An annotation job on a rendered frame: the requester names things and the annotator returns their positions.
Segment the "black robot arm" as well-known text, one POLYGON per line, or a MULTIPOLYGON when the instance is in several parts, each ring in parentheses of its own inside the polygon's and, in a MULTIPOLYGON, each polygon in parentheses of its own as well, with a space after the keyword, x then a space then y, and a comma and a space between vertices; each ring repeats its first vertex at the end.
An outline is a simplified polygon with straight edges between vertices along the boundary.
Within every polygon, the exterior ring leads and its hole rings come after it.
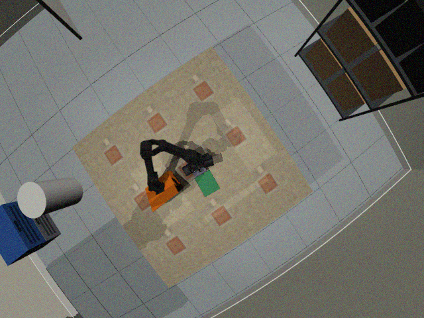
POLYGON ((202 157, 200 153, 192 149, 183 149, 164 139, 160 140, 145 140, 140 144, 140 155, 144 159, 147 172, 147 186, 149 191, 155 191, 156 195, 164 191, 164 182, 158 181, 158 174, 154 171, 152 156, 159 152, 168 152, 174 156, 180 157, 187 162, 188 170, 198 170, 201 166, 204 168, 214 166, 211 155, 202 157), (158 145, 154 150, 152 145, 158 145))

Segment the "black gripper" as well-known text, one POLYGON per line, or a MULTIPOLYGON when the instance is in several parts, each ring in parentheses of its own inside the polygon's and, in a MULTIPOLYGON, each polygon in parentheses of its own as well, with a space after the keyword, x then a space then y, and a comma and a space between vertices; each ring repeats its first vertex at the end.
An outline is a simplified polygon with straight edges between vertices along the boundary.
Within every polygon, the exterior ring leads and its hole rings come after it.
MULTIPOLYGON (((202 157, 206 157, 206 156, 209 156, 209 154, 208 153, 206 153, 206 154, 204 154, 202 157)), ((190 174, 192 174, 193 172, 195 172, 196 170, 188 170, 187 169, 187 165, 185 165, 184 167, 182 167, 182 170, 183 170, 183 172, 184 172, 184 174, 186 175, 186 176, 188 176, 188 175, 190 175, 190 174)))

